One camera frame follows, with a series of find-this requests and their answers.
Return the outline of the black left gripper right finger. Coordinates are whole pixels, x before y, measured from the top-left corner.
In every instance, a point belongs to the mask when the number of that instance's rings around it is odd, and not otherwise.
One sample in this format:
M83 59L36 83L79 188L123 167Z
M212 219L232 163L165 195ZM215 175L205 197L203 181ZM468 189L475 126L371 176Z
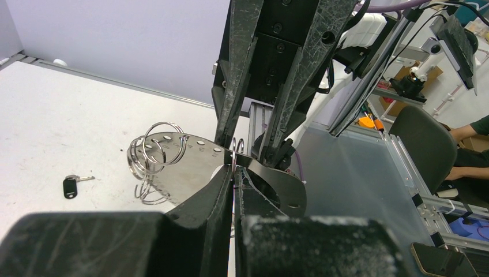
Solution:
M393 234L376 220L290 217L235 172L237 276L408 276Z

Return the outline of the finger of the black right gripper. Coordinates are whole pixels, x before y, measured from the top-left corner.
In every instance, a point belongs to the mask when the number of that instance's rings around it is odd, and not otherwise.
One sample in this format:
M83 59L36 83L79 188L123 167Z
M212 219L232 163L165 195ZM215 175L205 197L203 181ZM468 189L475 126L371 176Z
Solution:
M257 44L256 27L263 1L231 1L213 84L217 116L215 142L229 147L246 91L247 74Z
M259 153L262 164L274 167L277 163L299 96L333 51L356 4L357 1L318 2L304 45L296 52L264 134Z

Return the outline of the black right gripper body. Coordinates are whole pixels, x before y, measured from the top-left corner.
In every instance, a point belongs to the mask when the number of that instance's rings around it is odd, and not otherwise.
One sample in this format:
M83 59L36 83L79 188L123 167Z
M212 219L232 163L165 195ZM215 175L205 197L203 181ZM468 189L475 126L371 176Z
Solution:
M224 104L224 91L226 85L231 83L230 76L230 46L243 46L243 43L230 42L231 20L234 23L245 23L245 16L234 12L232 4L242 4L243 8L252 8L251 4L257 1L230 1L227 20L223 33L217 71L212 87L212 98L216 115L220 115ZM337 46L338 37L344 31L344 1L258 1L263 2L259 11L257 26L253 31L253 39L257 38L254 52L251 55L251 64L244 75L243 92L245 98L276 105L282 88L292 68L293 61L299 48L303 48L310 26L319 3L325 3L322 9L322 18L326 27L320 29L320 41L316 48L322 46L333 49ZM320 67L301 90L292 115L303 114L309 111L318 89L319 82L324 75L327 62L333 57L334 50L330 50Z

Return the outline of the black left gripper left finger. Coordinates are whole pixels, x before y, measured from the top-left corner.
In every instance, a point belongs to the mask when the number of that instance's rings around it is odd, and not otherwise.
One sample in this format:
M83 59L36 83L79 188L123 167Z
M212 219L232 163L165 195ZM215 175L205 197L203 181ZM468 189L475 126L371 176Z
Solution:
M226 276L232 171L165 214L70 212L22 217L1 243L2 276Z

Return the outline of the metal ring plate with keyrings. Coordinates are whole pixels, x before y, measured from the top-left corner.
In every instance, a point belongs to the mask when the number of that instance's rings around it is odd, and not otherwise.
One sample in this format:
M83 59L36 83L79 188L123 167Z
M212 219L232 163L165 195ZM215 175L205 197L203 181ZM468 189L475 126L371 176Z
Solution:
M257 177L254 186L283 214L303 216L307 207L304 183L285 171L262 165L243 152L244 143L228 149L185 133L171 122L158 122L135 138L127 149L127 163L140 184L135 198L146 205L167 200L183 203L201 190L225 165Z

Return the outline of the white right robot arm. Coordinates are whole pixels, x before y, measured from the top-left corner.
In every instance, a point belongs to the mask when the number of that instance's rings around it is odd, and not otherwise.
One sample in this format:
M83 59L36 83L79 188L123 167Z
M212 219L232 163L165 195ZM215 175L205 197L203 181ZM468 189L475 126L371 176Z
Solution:
M372 93L426 1L231 1L212 99L215 142L231 145L246 98L272 105L251 150L284 169L313 120L330 102L338 136Z

